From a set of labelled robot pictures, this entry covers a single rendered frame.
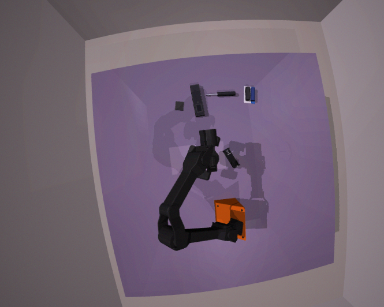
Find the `black screwdriver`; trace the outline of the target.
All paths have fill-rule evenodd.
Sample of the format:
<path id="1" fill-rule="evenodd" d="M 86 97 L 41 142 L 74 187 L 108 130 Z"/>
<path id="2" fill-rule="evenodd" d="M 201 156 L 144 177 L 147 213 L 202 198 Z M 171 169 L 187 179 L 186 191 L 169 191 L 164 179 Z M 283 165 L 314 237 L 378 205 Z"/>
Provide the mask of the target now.
<path id="1" fill-rule="evenodd" d="M 218 96 L 235 96 L 236 95 L 236 92 L 217 92 L 217 93 L 214 93 L 214 94 L 206 94 L 206 96 L 208 95 L 218 95 Z"/>

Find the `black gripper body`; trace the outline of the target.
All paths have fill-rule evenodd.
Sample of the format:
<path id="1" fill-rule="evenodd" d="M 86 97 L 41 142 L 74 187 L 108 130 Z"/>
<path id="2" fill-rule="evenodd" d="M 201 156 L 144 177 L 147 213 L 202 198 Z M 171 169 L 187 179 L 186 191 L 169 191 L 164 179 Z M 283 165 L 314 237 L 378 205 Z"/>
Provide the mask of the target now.
<path id="1" fill-rule="evenodd" d="M 218 143 L 218 146 L 219 146 L 219 142 L 220 142 L 220 140 L 221 140 L 221 138 L 217 136 L 217 143 Z M 218 146 L 217 146 L 217 147 L 218 147 Z M 204 172 L 203 174 L 201 174 L 200 176 L 198 176 L 198 178 L 208 181 L 208 180 L 210 179 L 210 175 L 211 175 L 211 172 L 208 173 L 208 172 L 205 170 L 205 172 Z"/>

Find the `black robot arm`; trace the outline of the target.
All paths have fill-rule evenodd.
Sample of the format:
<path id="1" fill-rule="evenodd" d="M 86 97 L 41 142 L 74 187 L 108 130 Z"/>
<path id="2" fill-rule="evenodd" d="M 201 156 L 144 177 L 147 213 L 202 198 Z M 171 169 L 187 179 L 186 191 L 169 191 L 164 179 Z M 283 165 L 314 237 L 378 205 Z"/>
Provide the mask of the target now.
<path id="1" fill-rule="evenodd" d="M 211 227 L 185 229 L 180 207 L 196 178 L 207 172 L 217 172 L 219 155 L 215 151 L 217 129 L 200 130 L 200 145 L 189 147 L 183 162 L 183 170 L 169 195 L 159 207 L 158 239 L 175 251 L 187 248 L 190 243 L 220 239 L 236 243 L 243 234 L 243 222 L 230 218 L 228 224 L 213 222 Z M 171 225 L 168 225 L 168 219 Z"/>

